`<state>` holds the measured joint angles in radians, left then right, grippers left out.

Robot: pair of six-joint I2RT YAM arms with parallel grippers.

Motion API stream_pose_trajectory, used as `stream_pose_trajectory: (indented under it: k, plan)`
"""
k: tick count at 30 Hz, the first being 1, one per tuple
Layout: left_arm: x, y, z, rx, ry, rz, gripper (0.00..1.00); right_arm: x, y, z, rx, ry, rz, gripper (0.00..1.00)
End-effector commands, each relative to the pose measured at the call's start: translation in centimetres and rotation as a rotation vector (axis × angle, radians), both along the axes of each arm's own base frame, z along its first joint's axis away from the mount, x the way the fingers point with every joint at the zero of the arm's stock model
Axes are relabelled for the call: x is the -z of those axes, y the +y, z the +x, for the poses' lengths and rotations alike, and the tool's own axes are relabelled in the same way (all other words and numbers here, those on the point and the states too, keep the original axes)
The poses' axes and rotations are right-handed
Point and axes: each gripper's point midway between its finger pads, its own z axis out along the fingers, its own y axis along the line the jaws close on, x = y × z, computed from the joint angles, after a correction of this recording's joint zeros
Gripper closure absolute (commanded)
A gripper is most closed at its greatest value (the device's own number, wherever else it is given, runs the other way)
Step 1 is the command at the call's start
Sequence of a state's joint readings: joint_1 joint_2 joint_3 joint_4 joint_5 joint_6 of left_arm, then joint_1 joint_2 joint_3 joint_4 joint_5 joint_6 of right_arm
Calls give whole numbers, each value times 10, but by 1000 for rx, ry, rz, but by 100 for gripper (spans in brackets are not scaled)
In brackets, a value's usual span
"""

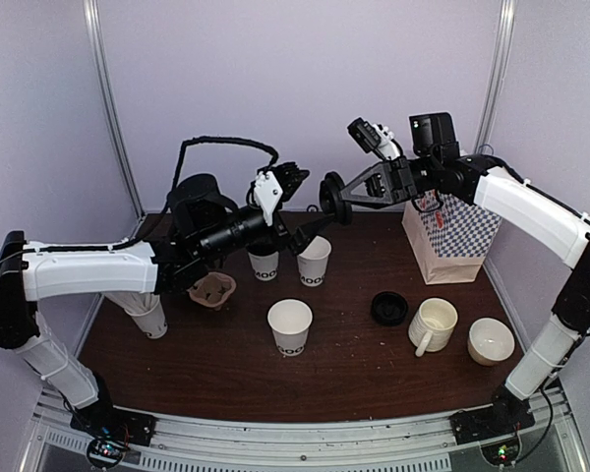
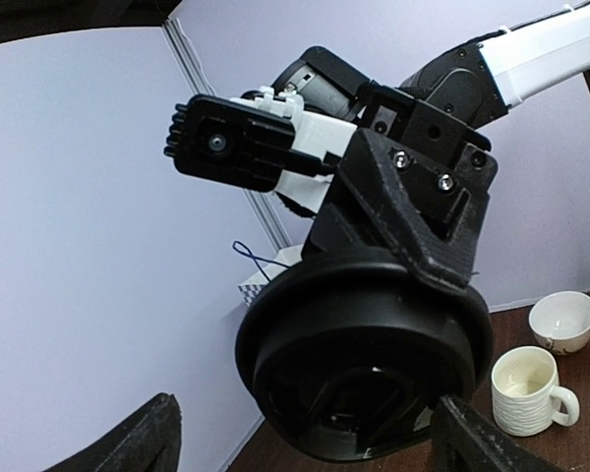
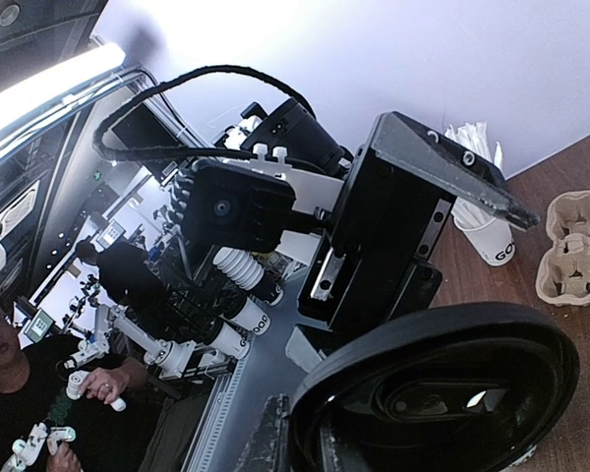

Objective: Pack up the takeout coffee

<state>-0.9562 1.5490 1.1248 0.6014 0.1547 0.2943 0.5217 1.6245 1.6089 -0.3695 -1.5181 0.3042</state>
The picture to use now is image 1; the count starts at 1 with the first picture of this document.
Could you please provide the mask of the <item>white paper cups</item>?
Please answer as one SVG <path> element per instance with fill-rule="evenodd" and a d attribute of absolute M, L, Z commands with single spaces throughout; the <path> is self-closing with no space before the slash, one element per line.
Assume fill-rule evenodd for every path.
<path fill-rule="evenodd" d="M 297 256 L 299 278 L 303 285 L 317 287 L 324 282 L 331 249 L 331 244 L 326 238 L 317 236 Z"/>

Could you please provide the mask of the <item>white paper cup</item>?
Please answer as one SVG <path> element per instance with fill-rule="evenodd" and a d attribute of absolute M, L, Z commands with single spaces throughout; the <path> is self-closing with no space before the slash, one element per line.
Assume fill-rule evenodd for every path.
<path fill-rule="evenodd" d="M 277 251 L 248 251 L 248 258 L 257 280 L 268 282 L 278 274 L 279 253 Z"/>
<path fill-rule="evenodd" d="M 304 352 L 313 322 L 313 312 L 306 303 L 297 299 L 280 300 L 269 308 L 266 319 L 282 355 L 295 357 Z"/>

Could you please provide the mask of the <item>blue checkered paper bag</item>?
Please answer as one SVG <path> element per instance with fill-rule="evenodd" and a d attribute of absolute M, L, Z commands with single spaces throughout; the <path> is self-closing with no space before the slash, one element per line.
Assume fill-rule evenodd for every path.
<path fill-rule="evenodd" d="M 490 211 L 434 191 L 407 203 L 402 218 L 428 285 L 473 282 L 501 223 Z"/>

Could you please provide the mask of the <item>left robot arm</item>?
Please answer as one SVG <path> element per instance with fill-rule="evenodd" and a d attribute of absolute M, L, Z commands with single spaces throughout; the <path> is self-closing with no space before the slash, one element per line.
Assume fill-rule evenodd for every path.
<path fill-rule="evenodd" d="M 0 348 L 21 355 L 100 436 L 115 435 L 122 417 L 104 380 L 65 350 L 43 322 L 38 301 L 95 292 L 184 291 L 216 261 L 261 243 L 299 254 L 342 217 L 330 190 L 321 188 L 324 217 L 294 231 L 286 228 L 278 212 L 306 176 L 261 173 L 252 188 L 254 203 L 243 207 L 220 193 L 213 175 L 191 176 L 168 194 L 173 221 L 169 234 L 159 240 L 47 246 L 27 241 L 21 231 L 10 232 L 0 252 Z"/>

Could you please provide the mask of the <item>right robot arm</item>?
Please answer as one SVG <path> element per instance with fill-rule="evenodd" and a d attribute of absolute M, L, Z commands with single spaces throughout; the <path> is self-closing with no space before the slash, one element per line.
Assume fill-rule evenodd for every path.
<path fill-rule="evenodd" d="M 506 433 L 522 417 L 529 397 L 565 366 L 590 331 L 590 216 L 559 202 L 518 174 L 502 158 L 461 149 L 447 112 L 409 119 L 413 154 L 406 155 L 392 130 L 362 117 L 347 132 L 377 162 L 346 183 L 339 201 L 350 207 L 384 208 L 429 191 L 489 212 L 534 249 L 553 257 L 562 286 L 523 357 L 493 396 L 484 423 Z"/>

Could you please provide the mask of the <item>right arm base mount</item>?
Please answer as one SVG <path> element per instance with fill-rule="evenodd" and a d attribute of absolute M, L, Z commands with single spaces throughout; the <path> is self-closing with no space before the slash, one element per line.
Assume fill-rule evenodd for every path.
<path fill-rule="evenodd" d="M 535 425 L 528 400 L 496 400 L 474 410 L 460 410 L 449 417 L 457 444 L 485 442 L 512 435 Z"/>

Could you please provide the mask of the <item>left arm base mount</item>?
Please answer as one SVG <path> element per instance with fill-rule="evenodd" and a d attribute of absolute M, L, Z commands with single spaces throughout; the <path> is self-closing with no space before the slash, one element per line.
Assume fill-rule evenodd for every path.
<path fill-rule="evenodd" d="M 120 444 L 150 445 L 156 423 L 153 415 L 117 408 L 107 397 L 84 408 L 70 408 L 70 426 L 75 430 Z"/>

